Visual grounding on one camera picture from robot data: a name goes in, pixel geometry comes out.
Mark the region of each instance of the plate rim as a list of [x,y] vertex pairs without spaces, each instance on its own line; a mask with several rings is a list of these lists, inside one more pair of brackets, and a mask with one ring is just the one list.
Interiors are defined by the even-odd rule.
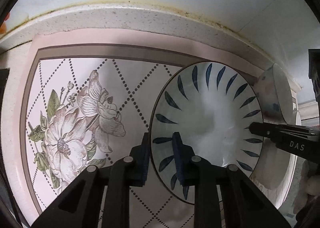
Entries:
[[[162,185],[171,193],[171,195],[173,195],[173,196],[174,196],[175,198],[177,198],[178,200],[180,200],[180,201],[182,201],[182,202],[184,202],[184,203],[186,203],[186,204],[189,204],[189,205],[194,205],[194,203],[190,203],[190,202],[188,202],[188,201],[186,201],[186,200],[183,200],[182,198],[178,197],[175,193],[173,193],[173,192],[167,187],[167,185],[166,185],[166,184],[164,183],[164,181],[161,179],[161,177],[160,177],[160,175],[159,175],[159,173],[158,173],[158,170],[156,169],[156,164],[155,164],[155,162],[154,162],[154,160],[153,160],[153,155],[152,155],[152,141],[151,141],[151,130],[152,130],[152,121],[153,121],[153,118],[154,118],[154,116],[155,116],[156,107],[157,107],[157,105],[158,105],[158,103],[159,103],[159,100],[160,100],[162,94],[164,93],[165,89],[166,89],[167,86],[170,84],[170,82],[171,82],[179,73],[181,73],[183,70],[185,70],[185,69],[187,69],[187,68],[189,68],[189,67],[191,67],[191,66],[193,66],[193,65],[202,64],[202,63],[222,64],[222,65],[225,65],[225,66],[233,69],[235,72],[237,72],[238,74],[240,74],[238,71],[236,71],[234,68],[232,68],[231,66],[229,66],[229,65],[227,65],[227,64],[224,64],[224,63],[218,62],[218,61],[210,61],[210,60],[195,62],[195,63],[192,63],[192,64],[186,66],[186,67],[182,67],[180,70],[178,70],[174,75],[172,75],[172,76],[170,77],[170,79],[166,82],[166,84],[163,86],[163,88],[162,88],[161,91],[159,92],[158,97],[157,97],[157,99],[156,99],[156,102],[155,102],[155,104],[153,105],[153,109],[152,109],[152,113],[151,113],[151,117],[150,117],[150,122],[149,122],[149,131],[148,131],[149,147],[150,147],[150,160],[151,160],[151,164],[152,164],[152,167],[153,167],[153,169],[154,169],[154,172],[156,173],[157,178],[158,178],[159,181],[162,183]],[[256,93],[254,92],[252,86],[251,86],[248,82],[247,82],[247,84],[248,84],[248,86],[252,89],[254,95],[256,96]],[[262,110],[261,110],[261,106],[260,106],[260,102],[259,102],[258,98],[257,98],[257,102],[258,102],[259,107],[260,107],[262,122],[264,122],[264,118],[263,118],[263,114],[262,114]],[[262,150],[263,142],[264,142],[264,137],[262,137],[261,150]],[[254,166],[252,173],[254,172],[254,170],[255,170],[255,168],[256,168],[256,166],[257,166],[257,164],[258,164],[258,161],[257,161],[256,165]]]

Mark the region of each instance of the pink tile border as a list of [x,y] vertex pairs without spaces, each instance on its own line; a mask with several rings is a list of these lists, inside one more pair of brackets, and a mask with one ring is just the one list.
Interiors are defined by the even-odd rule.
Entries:
[[[161,35],[129,29],[99,28],[78,29],[71,32],[59,32],[53,35],[37,35],[33,38],[28,52],[29,59],[25,63],[25,70],[23,71],[20,80],[20,92],[17,93],[15,108],[12,115],[13,122],[20,122],[21,104],[26,81],[38,50],[54,46],[75,44],[123,44],[157,48],[185,53],[208,60],[219,61],[255,77],[260,76],[263,72],[260,68],[230,52],[216,49],[193,40],[170,35]],[[12,141],[15,143],[16,147],[20,147],[20,126],[14,125],[13,128],[15,129],[12,130]],[[4,151],[4,153],[11,153],[12,157],[17,159],[15,160],[15,165],[6,166],[8,171],[16,174],[11,175],[11,184],[13,186],[24,188],[27,191],[28,186],[24,175],[20,150],[8,150]],[[32,209],[30,208],[31,205],[34,205],[31,195],[19,195],[19,191],[23,191],[24,189],[15,190],[15,198],[17,199],[17,203],[19,204],[21,211],[26,216],[26,219],[32,223],[38,217],[39,212],[36,207]]]

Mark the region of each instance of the ceramic plate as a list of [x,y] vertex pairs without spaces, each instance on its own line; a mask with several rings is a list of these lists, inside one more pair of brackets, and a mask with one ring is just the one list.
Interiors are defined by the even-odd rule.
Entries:
[[175,131],[196,155],[218,166],[236,164],[250,176],[263,142],[249,131],[254,121],[263,122],[259,102],[232,68],[202,62],[178,71],[162,89],[151,115],[151,161],[158,177],[177,198],[194,203],[194,187],[182,187],[175,175]]

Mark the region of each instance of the screw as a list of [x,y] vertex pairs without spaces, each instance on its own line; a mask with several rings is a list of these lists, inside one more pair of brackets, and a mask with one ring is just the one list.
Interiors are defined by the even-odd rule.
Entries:
[[126,156],[126,157],[123,159],[123,161],[126,162],[126,163],[130,163],[130,162],[133,161],[133,157],[131,157],[131,156]]
[[229,168],[229,170],[231,170],[231,171],[237,171],[237,170],[238,170],[238,167],[237,167],[235,164],[230,164],[230,165],[228,165],[228,168]]
[[95,165],[90,165],[87,167],[88,172],[95,172],[97,170],[97,167]]
[[194,156],[192,156],[191,160],[193,162],[200,162],[201,161],[201,157],[199,157],[198,155],[194,155]]

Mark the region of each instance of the green leaf illustration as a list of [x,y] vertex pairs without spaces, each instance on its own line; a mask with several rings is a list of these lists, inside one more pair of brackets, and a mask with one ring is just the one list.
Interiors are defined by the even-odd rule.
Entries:
[[44,131],[42,131],[40,125],[36,126],[36,128],[33,129],[29,123],[29,127],[31,129],[31,133],[29,134],[29,139],[31,139],[34,142],[37,142],[39,140],[44,140]]
[[102,168],[102,167],[104,167],[105,163],[106,163],[105,158],[104,159],[93,159],[88,162],[88,165],[95,165],[98,168]]
[[50,121],[50,119],[54,116],[59,105],[60,105],[60,101],[58,98],[58,94],[56,93],[55,90],[52,90],[49,101],[48,101],[48,108],[47,108],[48,121]]
[[47,118],[42,115],[42,111],[40,111],[40,127],[43,131],[45,131],[48,127]]
[[37,163],[37,169],[39,169],[41,172],[44,172],[47,169],[49,169],[49,164],[47,158],[44,155],[44,152],[37,152],[33,163]]
[[96,149],[97,149],[97,144],[94,141],[93,134],[92,134],[91,140],[86,145],[86,148],[87,148],[88,160],[91,160],[93,158],[93,156],[95,155]]
[[50,169],[50,177],[52,181],[53,188],[56,189],[60,186],[60,179],[54,175],[54,173]]

